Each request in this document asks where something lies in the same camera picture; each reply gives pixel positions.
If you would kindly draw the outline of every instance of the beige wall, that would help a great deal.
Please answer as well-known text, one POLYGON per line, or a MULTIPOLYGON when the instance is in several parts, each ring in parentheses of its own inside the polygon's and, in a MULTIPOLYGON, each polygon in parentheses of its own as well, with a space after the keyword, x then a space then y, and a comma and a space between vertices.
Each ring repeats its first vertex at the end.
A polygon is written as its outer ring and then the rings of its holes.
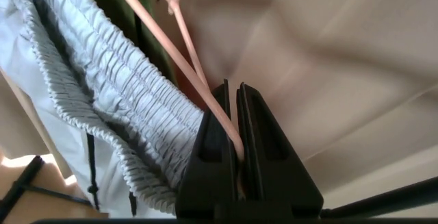
POLYGON ((211 86, 229 78, 232 104, 240 82, 262 93, 328 207, 438 175, 436 7, 438 0, 183 2, 211 86))

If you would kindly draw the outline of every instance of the black pole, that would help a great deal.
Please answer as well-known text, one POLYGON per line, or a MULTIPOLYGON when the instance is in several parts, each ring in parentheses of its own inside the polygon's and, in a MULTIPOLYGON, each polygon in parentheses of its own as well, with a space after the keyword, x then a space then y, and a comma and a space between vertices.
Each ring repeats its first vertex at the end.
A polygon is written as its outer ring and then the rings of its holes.
POLYGON ((35 156, 20 177, 13 183, 11 189, 0 202, 0 223, 3 223, 15 203, 25 192, 25 189, 21 186, 30 184, 43 165, 44 160, 40 156, 35 156))
POLYGON ((438 202, 438 177, 360 200, 333 210, 321 218, 373 217, 438 202))

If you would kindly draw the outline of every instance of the beige fabric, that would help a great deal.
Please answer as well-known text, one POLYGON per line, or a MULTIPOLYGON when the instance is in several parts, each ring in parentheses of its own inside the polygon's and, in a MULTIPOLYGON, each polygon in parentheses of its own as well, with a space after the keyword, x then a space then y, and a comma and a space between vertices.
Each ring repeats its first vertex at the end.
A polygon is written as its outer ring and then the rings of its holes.
POLYGON ((0 76, 0 114, 2 134, 9 134, 0 140, 0 147, 8 158, 24 155, 52 153, 62 176, 72 175, 67 163, 57 151, 41 120, 38 118, 31 99, 3 71, 0 76))

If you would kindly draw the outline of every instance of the black stand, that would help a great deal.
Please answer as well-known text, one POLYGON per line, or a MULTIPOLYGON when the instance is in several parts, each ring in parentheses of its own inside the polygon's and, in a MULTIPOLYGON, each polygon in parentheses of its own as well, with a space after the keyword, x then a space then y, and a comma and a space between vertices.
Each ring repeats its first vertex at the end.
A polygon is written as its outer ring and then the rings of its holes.
POLYGON ((15 206, 16 202, 20 199, 21 195, 26 190, 39 192, 46 195, 51 195, 53 197, 62 198, 69 201, 74 201, 76 203, 85 204, 87 206, 92 206, 92 204, 84 199, 78 197, 72 197, 59 192, 54 192, 52 190, 47 190, 39 188, 37 186, 32 186, 31 182, 34 180, 35 176, 39 170, 44 166, 44 160, 40 156, 35 156, 33 160, 26 166, 20 177, 13 183, 11 189, 9 189, 3 200, 0 201, 0 223, 2 223, 12 208, 15 206))

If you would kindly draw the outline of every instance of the black drawstring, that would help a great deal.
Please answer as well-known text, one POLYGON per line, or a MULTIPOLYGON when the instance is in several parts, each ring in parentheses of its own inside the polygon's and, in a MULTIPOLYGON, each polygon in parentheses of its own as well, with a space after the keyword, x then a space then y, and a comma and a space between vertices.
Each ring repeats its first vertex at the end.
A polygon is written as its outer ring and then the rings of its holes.
POLYGON ((90 163, 90 173, 91 173, 91 186, 88 187, 88 192, 93 195, 94 206, 96 210, 99 210, 99 200, 97 199, 97 188, 96 183, 96 160, 94 158, 94 136, 87 134, 88 143, 88 161, 90 163))
POLYGON ((137 198, 134 197, 132 192, 129 192, 129 202, 131 204, 132 217, 137 215, 137 198))

